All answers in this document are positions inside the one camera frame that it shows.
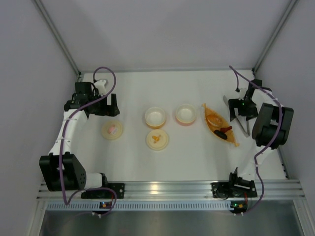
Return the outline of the metal tongs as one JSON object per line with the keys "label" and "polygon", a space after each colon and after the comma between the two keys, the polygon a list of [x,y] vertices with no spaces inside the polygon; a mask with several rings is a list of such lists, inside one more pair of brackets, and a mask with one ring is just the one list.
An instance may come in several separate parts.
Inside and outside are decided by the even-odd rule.
{"label": "metal tongs", "polygon": [[[223,101],[225,103],[225,105],[229,108],[229,104],[228,104],[228,99],[227,97],[224,95],[223,96]],[[249,122],[246,121],[246,128],[243,126],[241,120],[239,119],[239,117],[236,117],[235,120],[237,121],[238,125],[240,126],[243,134],[245,137],[249,137],[250,136],[250,127],[249,127]]]}

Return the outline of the orange bread roll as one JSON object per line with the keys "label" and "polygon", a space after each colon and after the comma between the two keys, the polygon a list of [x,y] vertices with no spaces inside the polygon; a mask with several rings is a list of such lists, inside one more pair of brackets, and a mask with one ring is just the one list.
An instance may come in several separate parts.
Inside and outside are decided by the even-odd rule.
{"label": "orange bread roll", "polygon": [[222,119],[216,115],[208,115],[206,120],[211,126],[214,127],[220,127],[222,125]]}

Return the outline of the red sausage piece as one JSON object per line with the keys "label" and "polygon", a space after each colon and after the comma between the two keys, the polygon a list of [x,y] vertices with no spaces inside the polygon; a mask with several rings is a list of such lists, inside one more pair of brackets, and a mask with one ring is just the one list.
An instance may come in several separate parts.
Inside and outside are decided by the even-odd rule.
{"label": "red sausage piece", "polygon": [[231,130],[232,129],[232,126],[229,126],[229,127],[222,127],[220,129],[220,132],[223,132],[223,133],[226,133],[227,131]]}

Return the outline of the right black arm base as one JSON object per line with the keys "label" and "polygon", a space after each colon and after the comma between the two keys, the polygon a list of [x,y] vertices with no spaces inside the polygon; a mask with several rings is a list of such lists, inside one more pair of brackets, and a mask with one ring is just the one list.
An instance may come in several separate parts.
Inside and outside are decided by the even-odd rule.
{"label": "right black arm base", "polygon": [[257,197],[256,187],[253,181],[232,183],[229,181],[211,183],[214,198],[249,198]]}

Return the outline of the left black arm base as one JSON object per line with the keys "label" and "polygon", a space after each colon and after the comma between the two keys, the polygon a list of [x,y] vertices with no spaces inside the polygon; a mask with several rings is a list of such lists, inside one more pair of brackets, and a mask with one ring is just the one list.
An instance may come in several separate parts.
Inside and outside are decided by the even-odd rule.
{"label": "left black arm base", "polygon": [[103,187],[96,190],[86,190],[81,193],[81,199],[123,199],[125,194],[125,184],[122,182],[109,182],[105,190]]}

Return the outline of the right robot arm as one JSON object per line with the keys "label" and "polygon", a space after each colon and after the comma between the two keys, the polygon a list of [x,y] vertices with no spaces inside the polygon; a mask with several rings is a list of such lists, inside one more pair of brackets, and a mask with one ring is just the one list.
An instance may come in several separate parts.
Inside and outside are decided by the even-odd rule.
{"label": "right robot arm", "polygon": [[294,111],[283,106],[269,88],[257,88],[260,80],[252,80],[248,88],[237,89],[238,98],[223,101],[229,110],[229,119],[236,122],[251,141],[251,146],[242,154],[237,165],[238,176],[244,180],[262,177],[259,167],[275,150],[286,143]]}

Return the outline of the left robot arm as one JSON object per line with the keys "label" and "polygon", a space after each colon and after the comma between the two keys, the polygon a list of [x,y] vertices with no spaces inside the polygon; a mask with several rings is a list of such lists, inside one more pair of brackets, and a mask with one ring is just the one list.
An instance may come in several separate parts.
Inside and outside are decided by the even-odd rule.
{"label": "left robot arm", "polygon": [[39,166],[49,191],[83,190],[108,185],[104,173],[87,173],[77,158],[75,150],[79,137],[90,115],[115,117],[120,111],[116,95],[107,103],[108,81],[76,82],[75,93],[63,107],[63,122],[58,137]]}

